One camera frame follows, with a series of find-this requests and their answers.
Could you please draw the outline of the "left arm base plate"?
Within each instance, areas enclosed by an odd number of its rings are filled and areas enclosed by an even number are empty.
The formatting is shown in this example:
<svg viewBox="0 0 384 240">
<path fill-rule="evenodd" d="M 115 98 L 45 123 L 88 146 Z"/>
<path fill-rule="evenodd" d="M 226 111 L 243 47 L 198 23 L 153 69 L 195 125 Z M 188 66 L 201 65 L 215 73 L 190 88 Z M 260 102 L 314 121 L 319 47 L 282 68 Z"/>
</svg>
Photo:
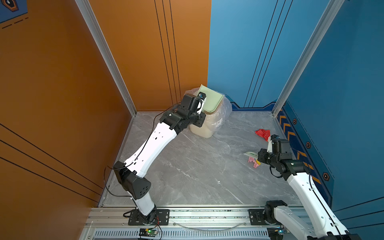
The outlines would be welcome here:
<svg viewBox="0 0 384 240">
<path fill-rule="evenodd" d="M 129 226 L 167 226 L 170 220 L 169 209 L 154 209 L 148 216 L 144 216 L 139 210 L 130 211 Z"/>
</svg>

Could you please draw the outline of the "green plastic dustpan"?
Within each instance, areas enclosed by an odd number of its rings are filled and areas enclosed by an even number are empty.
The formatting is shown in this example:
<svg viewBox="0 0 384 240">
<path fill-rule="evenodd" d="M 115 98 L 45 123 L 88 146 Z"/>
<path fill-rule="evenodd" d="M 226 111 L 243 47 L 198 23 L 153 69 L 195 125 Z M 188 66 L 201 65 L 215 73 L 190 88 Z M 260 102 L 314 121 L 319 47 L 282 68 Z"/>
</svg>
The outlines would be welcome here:
<svg viewBox="0 0 384 240">
<path fill-rule="evenodd" d="M 198 94 L 204 93 L 206 95 L 204 99 L 204 104 L 202 107 L 202 111 L 205 113 L 213 113 L 216 111 L 217 107 L 221 103 L 222 99 L 224 98 L 224 95 L 221 93 L 218 93 L 214 90 L 209 89 L 208 87 L 201 85 Z"/>
</svg>

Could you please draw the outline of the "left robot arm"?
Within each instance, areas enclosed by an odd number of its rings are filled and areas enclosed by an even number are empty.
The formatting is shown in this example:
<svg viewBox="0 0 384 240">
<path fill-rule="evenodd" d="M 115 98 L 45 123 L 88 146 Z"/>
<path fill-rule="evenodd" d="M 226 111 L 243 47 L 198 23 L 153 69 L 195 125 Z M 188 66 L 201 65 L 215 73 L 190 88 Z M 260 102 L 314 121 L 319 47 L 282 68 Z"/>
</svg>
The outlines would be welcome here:
<svg viewBox="0 0 384 240">
<path fill-rule="evenodd" d="M 113 170 L 119 184 L 133 199 L 138 215 L 146 225 L 156 219 L 156 205 L 149 190 L 151 182 L 145 178 L 147 171 L 162 150 L 189 125 L 201 127 L 206 118 L 203 106 L 205 93 L 196 96 L 185 94 L 180 103 L 161 113 L 157 124 L 140 148 L 124 162 L 116 162 Z"/>
</svg>

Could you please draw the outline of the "red paper scrap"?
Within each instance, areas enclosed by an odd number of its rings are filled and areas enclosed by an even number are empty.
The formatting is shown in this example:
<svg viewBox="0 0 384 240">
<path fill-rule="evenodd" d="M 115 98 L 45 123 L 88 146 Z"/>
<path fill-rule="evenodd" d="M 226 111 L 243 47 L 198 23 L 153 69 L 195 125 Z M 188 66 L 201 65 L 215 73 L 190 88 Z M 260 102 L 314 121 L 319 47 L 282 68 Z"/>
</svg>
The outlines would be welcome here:
<svg viewBox="0 0 384 240">
<path fill-rule="evenodd" d="M 270 130 L 259 129 L 259 130 L 255 131 L 255 134 L 257 136 L 263 138 L 266 142 L 268 142 L 270 137 L 271 137 Z"/>
</svg>

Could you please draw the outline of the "small pink paper scrap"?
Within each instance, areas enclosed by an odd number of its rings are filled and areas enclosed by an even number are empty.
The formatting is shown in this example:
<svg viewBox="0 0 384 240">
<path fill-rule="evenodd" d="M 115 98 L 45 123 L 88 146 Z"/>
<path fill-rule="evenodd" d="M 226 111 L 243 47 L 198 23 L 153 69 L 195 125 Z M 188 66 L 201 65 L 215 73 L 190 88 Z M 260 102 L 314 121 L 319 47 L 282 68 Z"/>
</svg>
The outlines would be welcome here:
<svg viewBox="0 0 384 240">
<path fill-rule="evenodd" d="M 256 160 L 257 160 L 257 159 L 253 159 L 253 158 L 249 158 L 249 159 L 248 159 L 248 162 L 249 162 L 249 163 L 253 163 L 253 168 L 255 168 L 255 169 L 258 167 L 258 166 L 255 165 Z"/>
</svg>

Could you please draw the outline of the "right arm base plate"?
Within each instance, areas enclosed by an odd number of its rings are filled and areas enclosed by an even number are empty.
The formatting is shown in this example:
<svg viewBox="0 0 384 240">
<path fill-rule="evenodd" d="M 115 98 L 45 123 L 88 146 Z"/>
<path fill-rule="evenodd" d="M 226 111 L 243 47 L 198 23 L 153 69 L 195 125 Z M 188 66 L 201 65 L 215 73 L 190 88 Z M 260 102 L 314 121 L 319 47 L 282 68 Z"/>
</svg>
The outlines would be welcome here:
<svg viewBox="0 0 384 240">
<path fill-rule="evenodd" d="M 270 226 L 279 226 L 280 222 L 268 219 L 264 209 L 249 209 L 249 218 L 250 224 L 252 226 L 262 226 L 262 225 L 270 225 Z"/>
</svg>

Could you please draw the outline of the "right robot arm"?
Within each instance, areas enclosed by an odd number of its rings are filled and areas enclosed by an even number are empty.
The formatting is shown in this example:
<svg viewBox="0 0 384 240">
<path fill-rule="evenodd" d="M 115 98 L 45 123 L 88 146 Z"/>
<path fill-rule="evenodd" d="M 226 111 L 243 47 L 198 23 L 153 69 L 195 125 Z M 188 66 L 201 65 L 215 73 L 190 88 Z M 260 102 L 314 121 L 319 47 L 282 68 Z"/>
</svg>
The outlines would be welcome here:
<svg viewBox="0 0 384 240">
<path fill-rule="evenodd" d="M 333 213 L 317 189 L 305 163 L 295 160 L 290 142 L 272 135 L 267 149 L 258 152 L 258 161 L 280 173 L 295 191 L 309 219 L 309 226 L 293 213 L 284 201 L 268 201 L 265 205 L 265 219 L 269 224 L 281 224 L 298 240 L 358 240 Z"/>
</svg>

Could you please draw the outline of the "green hand brush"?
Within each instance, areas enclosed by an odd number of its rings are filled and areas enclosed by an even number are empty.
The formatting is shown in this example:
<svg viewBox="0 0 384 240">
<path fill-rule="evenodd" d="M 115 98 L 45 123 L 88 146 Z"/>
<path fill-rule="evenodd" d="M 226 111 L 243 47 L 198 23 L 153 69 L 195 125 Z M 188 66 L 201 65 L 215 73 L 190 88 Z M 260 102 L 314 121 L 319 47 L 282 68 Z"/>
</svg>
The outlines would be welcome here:
<svg viewBox="0 0 384 240">
<path fill-rule="evenodd" d="M 248 156 L 249 158 L 253 158 L 253 159 L 258 158 L 258 154 L 254 153 L 254 152 L 246 152 L 246 153 L 244 153 L 244 155 Z"/>
</svg>

